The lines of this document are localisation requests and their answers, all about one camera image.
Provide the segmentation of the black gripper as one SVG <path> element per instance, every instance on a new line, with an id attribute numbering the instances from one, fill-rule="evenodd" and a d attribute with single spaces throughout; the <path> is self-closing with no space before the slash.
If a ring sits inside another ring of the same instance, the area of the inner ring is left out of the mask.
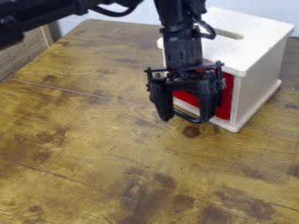
<path id="1" fill-rule="evenodd" d="M 146 68 L 149 99 L 154 105 L 157 115 L 162 121 L 173 118 L 173 94 L 164 87 L 188 86 L 194 81 L 198 90 L 200 121 L 205 123 L 216 113 L 221 100 L 221 66 L 202 63 L 201 39 L 214 39 L 216 32 L 208 29 L 201 33 L 198 29 L 180 31 L 160 30 L 162 34 L 162 56 L 165 67 Z"/>

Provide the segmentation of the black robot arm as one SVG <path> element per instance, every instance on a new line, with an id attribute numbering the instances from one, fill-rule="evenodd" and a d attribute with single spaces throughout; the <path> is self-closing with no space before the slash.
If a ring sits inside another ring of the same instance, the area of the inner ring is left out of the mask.
<path id="1" fill-rule="evenodd" d="M 24 39 L 24 33 L 89 11 L 120 18 L 144 0 L 0 0 L 0 47 Z M 146 91 L 161 120 L 178 116 L 205 123 L 221 104 L 222 63 L 202 61 L 201 41 L 214 39 L 213 28 L 201 19 L 205 0 L 153 0 L 162 28 L 165 67 L 146 68 Z"/>

